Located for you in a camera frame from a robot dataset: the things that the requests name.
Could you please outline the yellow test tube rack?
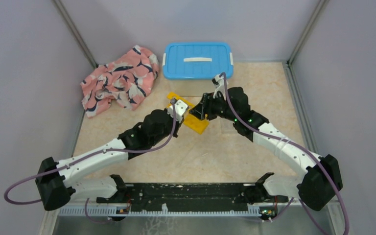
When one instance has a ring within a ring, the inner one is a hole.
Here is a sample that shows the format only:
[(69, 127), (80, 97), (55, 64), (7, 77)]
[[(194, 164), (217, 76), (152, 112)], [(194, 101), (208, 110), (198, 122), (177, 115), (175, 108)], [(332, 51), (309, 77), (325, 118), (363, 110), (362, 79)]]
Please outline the yellow test tube rack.
[(193, 130), (194, 132), (196, 132), (199, 135), (201, 135), (205, 131), (205, 129), (209, 125), (209, 121), (208, 120), (199, 120), (194, 115), (189, 113), (189, 111), (194, 107), (193, 103), (191, 103), (187, 99), (177, 95), (174, 92), (170, 92), (166, 97), (169, 100), (172, 100), (174, 98), (177, 99), (177, 100), (182, 100), (185, 104), (188, 105), (188, 110), (184, 114), (184, 122), (183, 122), (183, 124), (186, 127), (190, 128), (191, 130)]

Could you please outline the blue plastic bin lid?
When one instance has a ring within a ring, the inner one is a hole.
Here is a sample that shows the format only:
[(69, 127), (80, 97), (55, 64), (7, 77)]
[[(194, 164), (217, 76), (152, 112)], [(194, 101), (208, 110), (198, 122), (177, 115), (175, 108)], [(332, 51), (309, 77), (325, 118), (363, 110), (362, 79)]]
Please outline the blue plastic bin lid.
[(224, 42), (171, 43), (163, 54), (163, 74), (168, 80), (207, 80), (234, 73), (231, 47)]

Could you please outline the pink patterned cloth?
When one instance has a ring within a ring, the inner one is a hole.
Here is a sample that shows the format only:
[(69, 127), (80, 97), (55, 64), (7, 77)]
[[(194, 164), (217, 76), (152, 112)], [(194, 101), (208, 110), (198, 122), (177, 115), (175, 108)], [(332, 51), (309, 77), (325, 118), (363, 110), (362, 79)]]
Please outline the pink patterned cloth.
[(138, 45), (117, 60), (99, 65), (80, 83), (85, 115), (93, 118), (113, 101), (122, 108), (137, 109), (151, 94), (159, 73), (157, 56)]

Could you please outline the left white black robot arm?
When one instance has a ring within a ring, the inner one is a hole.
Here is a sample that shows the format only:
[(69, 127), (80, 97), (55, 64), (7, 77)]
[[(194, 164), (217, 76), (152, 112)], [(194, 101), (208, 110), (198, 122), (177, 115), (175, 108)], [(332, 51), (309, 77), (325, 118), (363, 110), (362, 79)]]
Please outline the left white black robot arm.
[(59, 161), (44, 159), (38, 171), (40, 177), (35, 180), (44, 209), (52, 211), (70, 201), (87, 199), (124, 201), (127, 189), (119, 175), (103, 179), (85, 176), (144, 154), (165, 138), (176, 137), (186, 112), (186, 108), (156, 109), (142, 122), (92, 151)]

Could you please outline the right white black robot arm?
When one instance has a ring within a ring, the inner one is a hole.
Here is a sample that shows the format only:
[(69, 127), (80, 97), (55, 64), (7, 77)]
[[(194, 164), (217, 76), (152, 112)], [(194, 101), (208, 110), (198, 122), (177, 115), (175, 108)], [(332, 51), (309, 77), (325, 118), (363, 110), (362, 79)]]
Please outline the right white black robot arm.
[(227, 98), (222, 92), (204, 93), (190, 114), (199, 120), (220, 117), (232, 121), (240, 135), (270, 150), (297, 174), (290, 177), (266, 173), (256, 182), (260, 201), (268, 202), (274, 196), (294, 197), (315, 211), (320, 211), (334, 197), (343, 202), (338, 160), (332, 155), (322, 157), (286, 137), (266, 117), (251, 109), (241, 87), (229, 88)]

